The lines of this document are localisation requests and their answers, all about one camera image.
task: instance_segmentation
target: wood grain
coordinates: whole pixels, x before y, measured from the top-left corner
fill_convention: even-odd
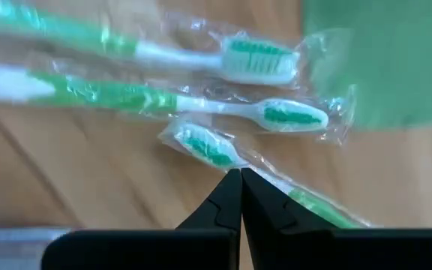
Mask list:
[[[56,2],[38,3],[63,11]],[[67,12],[108,20],[124,32],[137,30],[125,24],[131,16],[115,14],[140,14],[144,7],[148,20],[158,21],[163,11],[184,11],[275,38],[300,35],[296,0],[94,5],[99,11],[109,6],[110,12],[103,19],[93,18],[84,5]],[[0,105],[0,227],[177,226],[223,174],[162,145],[157,135],[164,127],[108,112]],[[294,136],[251,140],[282,171],[375,224],[432,227],[432,128],[351,133],[343,148]],[[250,269],[248,246],[241,248],[242,268]]]

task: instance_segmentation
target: green cloth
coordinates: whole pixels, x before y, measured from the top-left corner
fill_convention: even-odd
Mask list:
[[[303,17],[306,35],[353,30],[347,66],[323,94],[358,86],[356,128],[432,124],[432,1],[306,0]]]

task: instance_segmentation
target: green toothbrush handle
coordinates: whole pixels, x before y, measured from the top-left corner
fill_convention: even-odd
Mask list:
[[[333,205],[306,191],[294,189],[289,193],[289,197],[337,227],[343,229],[361,227],[348,217],[344,217]]]
[[[51,96],[34,97],[30,103],[57,107],[94,107],[135,113],[175,113],[177,95],[144,85],[92,82],[47,73],[30,73],[52,85]]]
[[[137,46],[137,40],[112,33],[107,28],[14,4],[10,0],[0,0],[0,30],[34,35],[78,50],[116,57],[133,56]]]

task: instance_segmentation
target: clear plastic packaging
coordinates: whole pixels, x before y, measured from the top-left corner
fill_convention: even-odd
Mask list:
[[[0,64],[0,102],[111,109],[153,119],[209,114],[216,127],[252,133],[311,133],[318,140],[336,143],[342,143],[350,126],[350,102],[342,98],[268,97],[252,101],[249,96],[239,97],[224,89],[226,100],[222,100],[217,95],[208,97],[207,92],[214,88],[201,92],[190,85],[159,88],[155,84],[90,80]]]
[[[47,245],[70,231],[62,228],[0,229],[0,269],[41,269]]]
[[[135,22],[131,27],[142,29],[142,34],[119,34],[108,22],[98,25],[23,1],[0,0],[3,32],[136,62],[144,68],[196,71],[202,77],[285,89],[306,90],[311,78],[329,77],[344,61],[351,36],[346,29],[331,29],[301,40],[276,41],[226,23],[168,13],[159,22],[158,31],[173,36],[173,40],[186,40],[177,46],[151,39],[154,34],[147,32],[153,32],[154,26]]]
[[[219,170],[251,168],[297,203],[337,227],[349,229],[371,226],[344,207],[279,172],[263,156],[245,147],[238,137],[203,124],[206,121],[203,118],[178,119],[169,124],[159,138],[164,144]]]
[[[27,20],[38,18],[34,9],[10,3],[1,0],[0,8],[14,13],[19,7],[20,16],[28,17]],[[18,18],[13,18],[15,25]],[[43,28],[44,37],[58,43],[55,37],[60,34],[51,23],[44,19],[27,23]],[[230,33],[231,27],[227,25],[225,29]],[[108,35],[104,41],[112,40],[111,34]],[[77,44],[86,41],[71,42],[78,47]],[[185,114],[210,115],[216,128],[228,131],[304,133],[340,144],[352,124],[352,95],[323,100],[311,96],[311,91],[302,90],[307,88],[303,86],[300,92],[294,92],[179,75],[143,72],[111,58],[61,52],[52,44],[0,33],[0,102],[110,109],[124,116],[150,120],[168,120]]]

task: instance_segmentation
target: toothbrush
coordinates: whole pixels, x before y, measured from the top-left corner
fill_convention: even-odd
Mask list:
[[[216,113],[252,119],[268,131],[324,130],[328,115],[294,100],[269,98],[254,104],[189,97],[144,85],[91,82],[72,76],[32,73],[0,65],[0,101],[65,107],[86,106],[162,113]]]
[[[11,0],[0,0],[0,29],[136,62],[171,69],[210,71],[235,83],[280,86],[291,83],[298,74],[299,54],[268,40],[227,37],[223,49],[216,54],[172,49],[31,6],[14,4]]]
[[[173,123],[167,131],[193,156],[213,167],[221,170],[249,167],[297,203],[335,226],[340,228],[360,227],[355,221],[342,214],[342,210],[328,199],[324,199],[300,185],[291,185],[282,178],[275,177],[252,165],[238,155],[234,145],[228,139],[206,127],[182,121]]]

